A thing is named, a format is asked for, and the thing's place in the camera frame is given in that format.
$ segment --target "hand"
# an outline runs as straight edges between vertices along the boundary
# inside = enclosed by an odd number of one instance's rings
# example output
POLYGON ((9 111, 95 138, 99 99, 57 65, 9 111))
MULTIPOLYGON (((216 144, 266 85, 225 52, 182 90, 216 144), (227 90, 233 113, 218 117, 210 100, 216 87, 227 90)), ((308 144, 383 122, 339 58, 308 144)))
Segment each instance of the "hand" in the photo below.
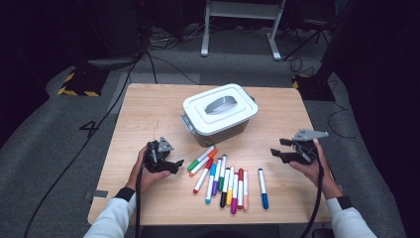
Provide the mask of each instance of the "hand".
MULTIPOLYGON (((146 150, 147 150, 147 147, 144 146, 139 151, 139 155, 137 156, 137 161, 133 165, 133 169, 130 173, 129 180, 126 183, 126 187, 129 187, 132 190, 136 190, 137 175, 139 174, 140 165, 142 164, 143 156, 145 155, 146 150)), ((148 169, 144 169, 143 175, 142 175, 141 192, 148 190, 155 181, 164 179, 168 176, 170 176, 169 171, 162 171, 159 173, 152 174, 148 171, 148 169)))
MULTIPOLYGON (((342 191, 337 186, 333 177, 331 176, 330 166, 328 165, 327 159, 325 158, 324 151, 322 150, 321 145, 315 143, 315 146, 318 151, 319 160, 322 167, 324 168, 324 177, 322 181, 322 191, 326 199, 343 196, 342 191)), ((290 162, 289 165, 296 169, 297 171, 302 172, 307 178, 309 178, 315 186, 318 186, 318 176, 319 176, 319 164, 318 161, 312 162, 310 165, 302 165, 297 162, 290 162)))

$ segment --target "white sleeve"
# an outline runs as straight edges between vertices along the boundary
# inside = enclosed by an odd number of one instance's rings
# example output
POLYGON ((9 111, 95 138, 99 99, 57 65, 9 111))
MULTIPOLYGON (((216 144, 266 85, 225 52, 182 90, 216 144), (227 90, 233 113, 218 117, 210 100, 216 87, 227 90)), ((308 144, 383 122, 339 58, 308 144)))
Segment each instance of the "white sleeve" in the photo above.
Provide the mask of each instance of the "white sleeve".
POLYGON ((361 214, 348 203, 341 202, 341 198, 327 200, 327 206, 332 216, 332 226, 336 238, 376 237, 368 228, 361 214))
POLYGON ((135 193, 129 202, 123 198, 111 198, 84 237, 124 237, 135 208, 135 193))

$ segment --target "person's left hand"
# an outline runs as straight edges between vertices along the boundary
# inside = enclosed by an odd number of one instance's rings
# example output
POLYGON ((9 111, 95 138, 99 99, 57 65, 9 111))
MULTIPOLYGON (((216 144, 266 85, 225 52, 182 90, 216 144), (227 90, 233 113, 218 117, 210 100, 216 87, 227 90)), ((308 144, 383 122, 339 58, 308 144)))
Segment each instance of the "person's left hand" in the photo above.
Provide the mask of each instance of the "person's left hand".
MULTIPOLYGON (((133 169, 130 173, 129 180, 126 183, 126 187, 131 188, 132 190, 136 190, 136 181, 137 181, 137 175, 139 174, 140 165, 142 164, 143 156, 147 150, 147 147, 144 146, 140 151, 139 155, 137 156, 137 161, 133 166, 133 169)), ((170 176, 169 171, 162 171, 159 173, 150 173, 148 169, 143 170, 142 175, 142 184, 141 184, 141 192, 144 192, 148 190, 152 184, 155 181, 158 181, 160 179, 164 179, 166 177, 170 176)))

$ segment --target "white plastic container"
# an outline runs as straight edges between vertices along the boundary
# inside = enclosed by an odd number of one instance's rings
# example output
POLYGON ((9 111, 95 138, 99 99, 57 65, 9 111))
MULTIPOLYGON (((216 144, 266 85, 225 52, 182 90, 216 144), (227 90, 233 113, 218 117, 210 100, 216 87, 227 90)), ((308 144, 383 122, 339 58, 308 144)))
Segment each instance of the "white plastic container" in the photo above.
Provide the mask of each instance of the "white plastic container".
POLYGON ((242 133, 259 107, 237 84, 227 84, 184 100, 181 115, 188 131, 202 147, 242 133))

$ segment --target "person's right hand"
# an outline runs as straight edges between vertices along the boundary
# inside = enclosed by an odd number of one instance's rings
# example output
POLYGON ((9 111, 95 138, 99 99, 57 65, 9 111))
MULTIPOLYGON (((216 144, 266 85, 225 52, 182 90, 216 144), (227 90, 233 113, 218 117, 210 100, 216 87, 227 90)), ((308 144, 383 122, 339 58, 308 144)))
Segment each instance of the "person's right hand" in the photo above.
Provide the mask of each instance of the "person's right hand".
MULTIPOLYGON (((322 181, 322 191, 326 199, 342 196, 343 193, 340 188, 337 186, 334 181, 330 166, 328 165, 327 159, 325 158, 324 151, 322 150, 321 145, 315 143, 315 146, 318 151, 319 160, 322 167, 324 168, 324 177, 322 181)), ((312 162, 310 165, 302 165, 297 162, 290 162, 289 165, 296 169, 297 171, 302 172, 307 178, 309 178, 316 186, 318 186, 318 176, 319 176, 319 164, 318 161, 312 162)))

